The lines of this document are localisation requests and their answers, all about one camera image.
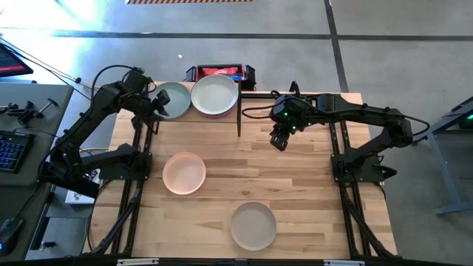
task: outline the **wire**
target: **wire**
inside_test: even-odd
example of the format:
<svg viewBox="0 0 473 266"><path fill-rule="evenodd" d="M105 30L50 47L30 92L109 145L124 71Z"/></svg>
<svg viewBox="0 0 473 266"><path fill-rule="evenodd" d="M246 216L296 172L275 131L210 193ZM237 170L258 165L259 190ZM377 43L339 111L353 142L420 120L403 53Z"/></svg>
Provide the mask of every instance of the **wire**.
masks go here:
<svg viewBox="0 0 473 266"><path fill-rule="evenodd" d="M109 148L87 148L87 149L82 149L82 151L108 151Z"/></svg>
<svg viewBox="0 0 473 266"><path fill-rule="evenodd" d="M275 106L278 106L279 104L281 103L284 103L285 101L288 101L288 100L298 100L308 106L310 106L311 108L315 108L314 106L312 106L312 104L306 102L305 100L302 100L302 99L299 99L299 98L296 98L294 96L291 96L289 95L285 100L281 101L280 103L278 103L277 105L274 105L274 106L266 106L266 107L254 107L254 108L247 108L247 109L244 109L242 111L243 115L246 116L246 117L249 117L249 118L253 118L253 119L264 119L264 118L269 118L269 117L251 117L249 115L246 115L244 113L244 111L249 111L249 110L263 110L263 109L269 109L269 108L273 108ZM373 110L368 110L368 109L345 109L345 110L340 110L340 111L333 111L333 112L326 112L326 111L322 111L322 110L319 110L319 109L316 109L317 112L320 112L322 113L323 115L338 115L338 114L341 114L343 112L370 112L372 114L380 114L380 115L386 115L385 112L379 112L379 111L373 111ZM424 130L421 130L417 133L414 133L412 136L417 136L419 134L422 134L424 132L427 132L429 129L430 129L430 124L427 123L426 121L424 120L421 120L421 119L418 119L418 118L415 118L415 117L412 117L412 116L409 116L409 115L403 115L403 114L389 114L389 115L393 115L393 116L397 116L397 117L402 117L402 118L407 118L407 119L410 119L410 120L413 120L413 121L417 121L419 123L422 123L424 125L426 125L426 128Z"/></svg>
<svg viewBox="0 0 473 266"><path fill-rule="evenodd" d="M127 71L127 72L125 73L125 75L123 75L123 77L121 78L121 81L122 81L122 82L125 82L125 78L128 77L128 75L130 74L130 72L131 72L131 70Z"/></svg>
<svg viewBox="0 0 473 266"><path fill-rule="evenodd" d="M88 154L91 155L91 156L94 155L94 154L93 154L92 152L90 152L90 151L86 151L86 150L83 150L83 149L80 149L80 150L81 150L81 152L86 152L86 153L88 153Z"/></svg>
<svg viewBox="0 0 473 266"><path fill-rule="evenodd" d="M10 47L8 47L8 48L9 48L10 50L12 50L15 54L18 54L18 52L16 51L16 50L18 50L18 51L24 53L25 55L28 55L28 56L30 56L31 58L35 59L37 62L39 62L39 63L45 65L46 67L49 67L49 68L51 69L51 71L56 72L56 74L62 76L63 78L67 78L67 79L69 79L69 80L71 80L71 81L73 81L73 82L75 82L75 83L77 83L77 84L80 84L80 85L85 86L86 88L89 88L89 89L90 89L90 85L87 84L87 83L85 83L85 82L82 82L82 81L81 81L82 79L81 79L80 77L77 77L77 78L72 77L71 75L68 75L68 74L62 72L61 70L56 69L55 67L53 67L53 66L51 66L51 65L49 65L49 64L44 63L43 61L37 59L34 55L31 55L31 54L29 54L28 52L26 52L26 51L24 51L24 50L18 48L17 46L15 46L14 44L12 44L12 43L10 43L9 41L5 40L5 39L2 38L2 37L0 37L0 40L2 40L3 42L7 43L7 44L10 46Z"/></svg>
<svg viewBox="0 0 473 266"><path fill-rule="evenodd" d="M108 70L108 69L115 68L115 67L123 67L123 68L127 68L127 69L130 69L130 70L136 69L135 67L132 67L132 66L125 66L125 65L111 65L111 66L105 67L104 69L102 69L101 71L99 71L99 72L97 73L97 75L96 75L95 78L94 78L94 81L92 82L92 92L91 92L91 96L90 96L91 99L94 98L95 84L97 83L97 79L102 75L103 72L105 72L105 71ZM93 106L94 106L94 101L91 100L91 101L90 101L90 109L92 109Z"/></svg>
<svg viewBox="0 0 473 266"><path fill-rule="evenodd" d="M148 87L146 87L146 91L148 91L148 93L152 93L157 89L156 83L154 81L152 81L151 83L154 85L154 88L152 90L148 91Z"/></svg>
<svg viewBox="0 0 473 266"><path fill-rule="evenodd" d="M39 187L40 187L40 185L37 184L37 185L36 185L36 188L35 188L35 190L34 190L34 192L31 193L31 196L30 196L30 197L27 199L27 201L23 204L23 206L21 207L20 211L18 211L18 213L15 215L15 218L18 217L18 216L21 214L21 212L27 207L28 203L30 203L30 200L33 198L33 196L35 196L36 192L38 192Z"/></svg>
<svg viewBox="0 0 473 266"><path fill-rule="evenodd" d="M274 108L278 105L281 105L283 104L284 102L288 101L288 99L284 99L282 100L280 103L278 104L274 104L272 106L263 106L263 107L250 107L250 108L246 108L246 109L243 109L242 110L242 115L248 117L248 118L251 118L251 119L266 119L266 118L270 118L269 116L265 116L265 117L254 117L252 115L247 115L246 112L247 111L254 111L254 110L265 110L265 109L269 109L269 108Z"/></svg>
<svg viewBox="0 0 473 266"><path fill-rule="evenodd" d="M102 192L102 190L108 185L110 184L112 180L106 180L101 186L100 188L98 189L98 194L100 194ZM92 223L92 214L94 213L94 209L95 209L95 203L97 202L97 199L94 200L94 205L92 206L92 211L90 212L90 215L87 217L87 221L86 221L86 232L85 232L85 237L87 239L87 245L89 246L89 249L90 251L93 250L92 248L92 244L90 242L90 238L89 238L89 235L90 235L90 224Z"/></svg>
<svg viewBox="0 0 473 266"><path fill-rule="evenodd" d="M49 133L49 132L44 132L44 131L42 131L42 130L33 129L33 128L30 128L30 127L28 127L28 126L18 127L18 128L16 128L16 129L14 129L13 132L16 132L16 131L19 130L19 129L26 129L26 130L41 132L41 133L48 134L49 136L52 136L52 137L58 137L58 136L56 136L56 135L54 135L54 134L51 134L51 133Z"/></svg>
<svg viewBox="0 0 473 266"><path fill-rule="evenodd" d="M28 60L29 62L31 62L31 63L33 63L33 64L36 64L37 66L42 67L43 69L45 69L46 71L48 71L49 73L51 73L51 74L53 74L55 77L57 77L59 80L61 80L62 82L64 82L66 85L71 86L72 89L74 89L74 90L75 90L77 93L79 93L80 95L84 96L87 100L90 100L90 98L87 97L87 96L85 96L84 93L80 92L80 91L79 91L78 89L76 89L74 86L72 86L71 84L67 83L64 79L62 79L61 77L59 77L59 74L58 74L58 73L52 71L51 69L48 69L47 67L41 65L41 64L38 63L38 62L34 62L33 60L31 60L31 59L25 57L24 55L20 54L19 52L16 52L13 48L11 48L11 47L9 47L9 46L7 46L7 45L5 45L5 44L4 44L4 46L5 46L6 48L8 48L11 52L13 52L13 53L15 53L16 55L22 57L23 59Z"/></svg>
<svg viewBox="0 0 473 266"><path fill-rule="evenodd" d="M386 199L386 191L384 190L383 186L378 182L373 182L373 184L375 184L377 187L381 189L381 192L383 192L384 199Z"/></svg>

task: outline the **pink bowl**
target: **pink bowl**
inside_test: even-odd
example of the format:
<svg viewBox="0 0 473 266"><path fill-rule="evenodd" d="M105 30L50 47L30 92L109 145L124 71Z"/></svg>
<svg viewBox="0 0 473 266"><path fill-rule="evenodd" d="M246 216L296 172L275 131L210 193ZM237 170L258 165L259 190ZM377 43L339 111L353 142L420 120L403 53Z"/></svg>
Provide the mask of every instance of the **pink bowl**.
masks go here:
<svg viewBox="0 0 473 266"><path fill-rule="evenodd" d="M168 160L163 170L164 185L173 193L187 195L204 183L205 164L195 154L182 152Z"/></svg>

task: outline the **white bowl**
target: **white bowl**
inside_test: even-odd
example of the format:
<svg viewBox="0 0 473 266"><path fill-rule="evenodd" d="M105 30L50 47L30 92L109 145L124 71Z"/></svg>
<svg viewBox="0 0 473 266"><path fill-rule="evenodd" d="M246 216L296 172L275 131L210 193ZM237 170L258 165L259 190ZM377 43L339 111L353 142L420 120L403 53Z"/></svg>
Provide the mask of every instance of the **white bowl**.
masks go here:
<svg viewBox="0 0 473 266"><path fill-rule="evenodd" d="M191 100L205 115L225 114L237 103L238 85L227 76L209 75L195 83Z"/></svg>

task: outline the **wooden tabletop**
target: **wooden tabletop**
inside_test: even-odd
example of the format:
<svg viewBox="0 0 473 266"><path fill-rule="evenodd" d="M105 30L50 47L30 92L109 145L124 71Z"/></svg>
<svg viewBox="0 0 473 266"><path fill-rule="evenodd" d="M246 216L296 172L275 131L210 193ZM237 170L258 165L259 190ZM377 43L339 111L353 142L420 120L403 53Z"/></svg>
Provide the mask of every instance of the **wooden tabletop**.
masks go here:
<svg viewBox="0 0 473 266"><path fill-rule="evenodd" d="M350 102L361 103L358 93L342 96ZM273 100L243 99L242 106L272 103ZM267 114L268 111L252 113ZM131 118L132 114L127 111L118 115L110 149L132 143ZM273 125L270 120L243 117L240 138L237 137L237 125L225 119L220 123L199 116L196 121L161 122L159 134L153 136L152 174L143 191L133 256L349 257L340 193L331 173L333 151L327 126L315 125L297 132L290 136L287 150L280 152L269 143ZM366 125L350 122L347 125L353 147L370 139ZM166 189L162 173L166 161L184 151L195 153L204 160L207 177L198 191L179 196ZM117 219L122 189L123 181L113 181L98 197L90 233L93 246ZM396 253L380 188L361 183L360 192L367 224L385 247ZM268 206L277 220L278 234L273 244L257 252L241 249L230 234L233 212L241 204L253 201ZM127 228L125 225L123 240ZM355 237L361 250L356 226Z"/></svg>

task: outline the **gray desk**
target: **gray desk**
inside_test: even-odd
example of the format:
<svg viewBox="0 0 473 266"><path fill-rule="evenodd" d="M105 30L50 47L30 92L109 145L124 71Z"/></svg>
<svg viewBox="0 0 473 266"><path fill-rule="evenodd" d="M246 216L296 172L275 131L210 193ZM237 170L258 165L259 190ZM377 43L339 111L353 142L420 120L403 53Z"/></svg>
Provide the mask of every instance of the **gray desk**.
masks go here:
<svg viewBox="0 0 473 266"><path fill-rule="evenodd" d="M47 103L47 98L55 100L59 106L51 106L44 113L44 118L33 118L28 126L56 134L71 98L72 88L64 85L0 83L0 93L0 105L11 102L17 103L20 108L26 104L27 100L32 101L36 109L44 106ZM0 115L0 130L12 131L18 127L21 126L16 122L16 119ZM34 192L37 186L36 169L40 160L50 150L54 140L53 136L41 132L29 132L26 129L21 129L19 132L35 134L36 137L20 172L17 174L0 173L0 223L15 216ZM0 257L0 262L24 259L43 211L44 203L50 194L50 189L50 184L40 184L38 192L20 215L24 219L24 226L21 229L15 250L9 256Z"/></svg>

